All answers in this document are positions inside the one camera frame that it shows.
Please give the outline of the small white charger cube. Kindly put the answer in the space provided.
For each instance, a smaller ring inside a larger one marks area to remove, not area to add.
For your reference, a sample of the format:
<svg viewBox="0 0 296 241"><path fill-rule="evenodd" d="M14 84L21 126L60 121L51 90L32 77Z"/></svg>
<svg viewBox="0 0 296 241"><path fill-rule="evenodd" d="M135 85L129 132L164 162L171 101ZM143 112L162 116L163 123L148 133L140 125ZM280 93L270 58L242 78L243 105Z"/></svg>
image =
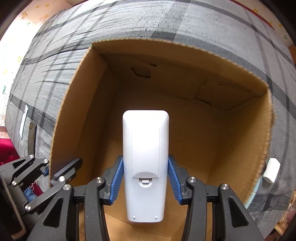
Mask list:
<svg viewBox="0 0 296 241"><path fill-rule="evenodd" d="M270 158L266 165L266 170L263 173L263 179L268 183L273 184L276 181L280 170L280 162L277 158Z"/></svg>

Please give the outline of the white remote control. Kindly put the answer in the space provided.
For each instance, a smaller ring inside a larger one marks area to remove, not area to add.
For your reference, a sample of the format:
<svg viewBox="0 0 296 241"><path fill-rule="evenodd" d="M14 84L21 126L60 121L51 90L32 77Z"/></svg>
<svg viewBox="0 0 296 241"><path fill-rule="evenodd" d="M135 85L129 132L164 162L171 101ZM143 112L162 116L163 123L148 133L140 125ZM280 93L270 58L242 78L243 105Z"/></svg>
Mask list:
<svg viewBox="0 0 296 241"><path fill-rule="evenodd" d="M122 116L126 213L129 221L164 218L169 157L169 115L127 110Z"/></svg>

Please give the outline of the dark label on sheet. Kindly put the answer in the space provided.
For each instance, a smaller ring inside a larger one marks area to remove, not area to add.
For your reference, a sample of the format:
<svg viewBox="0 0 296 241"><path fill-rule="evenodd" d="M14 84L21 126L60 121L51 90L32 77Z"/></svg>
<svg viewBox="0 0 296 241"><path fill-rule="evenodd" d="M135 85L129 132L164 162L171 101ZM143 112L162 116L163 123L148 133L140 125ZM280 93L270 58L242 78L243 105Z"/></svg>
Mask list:
<svg viewBox="0 0 296 241"><path fill-rule="evenodd" d="M37 125L31 121L29 124L29 131L28 131L28 154L29 155L35 155L36 134L37 134Z"/></svg>

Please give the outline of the white tag on sheet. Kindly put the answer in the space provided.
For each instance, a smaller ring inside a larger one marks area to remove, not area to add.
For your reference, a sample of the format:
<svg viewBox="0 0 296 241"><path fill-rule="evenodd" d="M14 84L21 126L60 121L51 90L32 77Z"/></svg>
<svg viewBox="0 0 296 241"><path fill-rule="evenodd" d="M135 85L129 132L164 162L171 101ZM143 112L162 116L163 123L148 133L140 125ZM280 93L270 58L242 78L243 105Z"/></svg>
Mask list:
<svg viewBox="0 0 296 241"><path fill-rule="evenodd" d="M19 130L20 139L23 138L23 129L24 129L24 126L25 126L28 110L29 110L28 106L25 105L25 109L24 109L22 119L21 119L20 130Z"/></svg>

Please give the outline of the brown cardboard box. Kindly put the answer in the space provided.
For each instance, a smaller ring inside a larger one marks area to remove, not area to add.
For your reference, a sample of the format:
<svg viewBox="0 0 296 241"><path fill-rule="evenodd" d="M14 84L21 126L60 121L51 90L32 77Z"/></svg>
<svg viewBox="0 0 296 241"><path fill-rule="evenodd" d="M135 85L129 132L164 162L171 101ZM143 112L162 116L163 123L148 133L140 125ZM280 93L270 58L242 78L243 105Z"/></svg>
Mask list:
<svg viewBox="0 0 296 241"><path fill-rule="evenodd" d="M55 125L51 174L75 158L88 183L124 157L117 200L105 208L111 240L179 240L186 208L169 185L168 157L206 184L227 183L246 204L266 159L268 85L200 48L156 40L91 45Z"/></svg>

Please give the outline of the grey plaid bed sheet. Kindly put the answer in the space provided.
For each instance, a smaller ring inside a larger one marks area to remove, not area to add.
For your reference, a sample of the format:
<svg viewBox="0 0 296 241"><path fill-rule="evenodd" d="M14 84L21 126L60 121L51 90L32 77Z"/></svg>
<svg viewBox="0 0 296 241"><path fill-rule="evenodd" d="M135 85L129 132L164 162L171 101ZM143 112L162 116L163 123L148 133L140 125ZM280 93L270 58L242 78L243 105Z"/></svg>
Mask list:
<svg viewBox="0 0 296 241"><path fill-rule="evenodd" d="M248 211L266 237L295 190L295 66L272 28L231 1L87 1L49 18L29 41L14 78L5 125L19 155L23 110L37 128L38 157L48 157L62 98L91 43L151 38L207 50L249 70L272 92L276 121L269 155L280 162L276 181L261 181Z"/></svg>

